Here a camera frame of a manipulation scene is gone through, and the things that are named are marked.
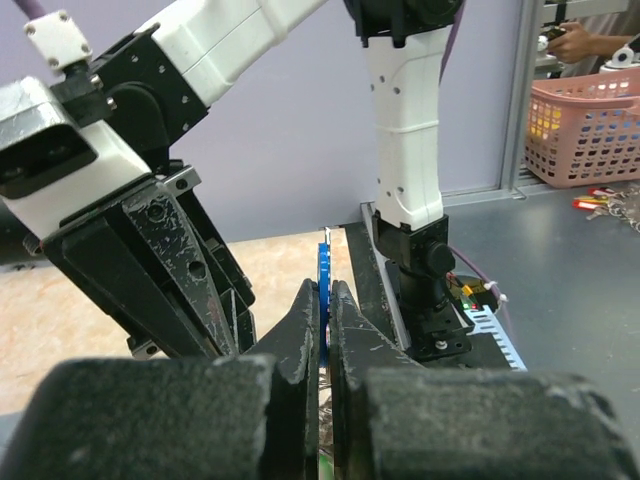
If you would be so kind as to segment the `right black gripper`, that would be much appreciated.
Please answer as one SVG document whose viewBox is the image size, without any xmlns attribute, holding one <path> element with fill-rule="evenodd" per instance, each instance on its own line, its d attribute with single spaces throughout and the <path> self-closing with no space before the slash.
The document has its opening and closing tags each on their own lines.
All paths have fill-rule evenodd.
<svg viewBox="0 0 640 480">
<path fill-rule="evenodd" d="M 39 249 L 128 335 L 135 358 L 236 356 L 256 342 L 252 285 L 186 166 L 62 220 Z"/>
</svg>

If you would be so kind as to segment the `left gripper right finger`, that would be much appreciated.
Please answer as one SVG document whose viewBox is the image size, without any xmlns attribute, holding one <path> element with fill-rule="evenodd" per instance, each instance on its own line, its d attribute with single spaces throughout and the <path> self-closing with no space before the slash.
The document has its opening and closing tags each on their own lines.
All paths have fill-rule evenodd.
<svg viewBox="0 0 640 480">
<path fill-rule="evenodd" d="M 337 281 L 330 300 L 334 467 L 341 479 L 635 479 L 610 400 L 557 372 L 427 368 Z"/>
</svg>

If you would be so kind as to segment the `blue key tag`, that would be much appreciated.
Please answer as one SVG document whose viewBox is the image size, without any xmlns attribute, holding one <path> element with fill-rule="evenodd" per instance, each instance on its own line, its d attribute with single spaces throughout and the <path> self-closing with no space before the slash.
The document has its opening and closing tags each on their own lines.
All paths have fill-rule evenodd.
<svg viewBox="0 0 640 480">
<path fill-rule="evenodd" d="M 320 306 L 320 366 L 328 366 L 329 314 L 331 297 L 331 229 L 324 229 L 324 239 L 318 244 L 317 284 Z"/>
</svg>

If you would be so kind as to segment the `bunch of keys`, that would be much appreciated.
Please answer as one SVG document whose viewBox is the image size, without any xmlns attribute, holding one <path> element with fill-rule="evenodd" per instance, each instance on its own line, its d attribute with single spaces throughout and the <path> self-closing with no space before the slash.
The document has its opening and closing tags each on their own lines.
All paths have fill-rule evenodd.
<svg viewBox="0 0 640 480">
<path fill-rule="evenodd" d="M 320 480 L 335 478 L 332 390 L 329 371 L 319 370 L 319 474 Z"/>
</svg>

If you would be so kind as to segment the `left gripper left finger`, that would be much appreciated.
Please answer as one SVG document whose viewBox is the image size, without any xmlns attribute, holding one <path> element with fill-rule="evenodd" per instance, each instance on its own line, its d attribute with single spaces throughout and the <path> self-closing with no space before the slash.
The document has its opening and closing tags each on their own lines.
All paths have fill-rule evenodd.
<svg viewBox="0 0 640 480">
<path fill-rule="evenodd" d="M 34 392 L 1 463 L 5 479 L 314 479 L 319 300 L 305 280 L 246 353 L 82 359 Z"/>
</svg>

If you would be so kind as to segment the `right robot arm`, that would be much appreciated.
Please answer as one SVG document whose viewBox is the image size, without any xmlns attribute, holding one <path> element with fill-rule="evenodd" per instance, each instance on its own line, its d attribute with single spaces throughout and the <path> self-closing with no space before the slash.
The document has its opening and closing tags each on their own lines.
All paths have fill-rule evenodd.
<svg viewBox="0 0 640 480">
<path fill-rule="evenodd" d="M 327 320 L 354 281 L 331 225 L 376 190 L 368 250 L 396 266 L 386 331 L 420 361 L 466 352 L 439 186 L 440 86 L 459 1 L 343 1 L 368 74 L 322 63 L 265 78 L 263 111 L 225 96 L 318 1 L 175 1 L 94 54 L 69 13 L 25 32 L 60 81 L 29 79 L 30 126 L 1 195 L 37 246 L 127 335 L 135 359 L 248 353 L 300 282 Z"/>
</svg>

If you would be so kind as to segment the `person's hand in background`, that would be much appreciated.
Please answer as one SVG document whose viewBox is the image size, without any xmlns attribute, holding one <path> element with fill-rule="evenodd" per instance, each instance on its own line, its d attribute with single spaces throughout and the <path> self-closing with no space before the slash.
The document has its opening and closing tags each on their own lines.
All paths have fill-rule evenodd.
<svg viewBox="0 0 640 480">
<path fill-rule="evenodd" d="M 560 27 L 565 33 L 548 45 L 552 56 L 562 63 L 575 64 L 594 55 L 593 38 L 580 23 L 564 23 Z"/>
</svg>

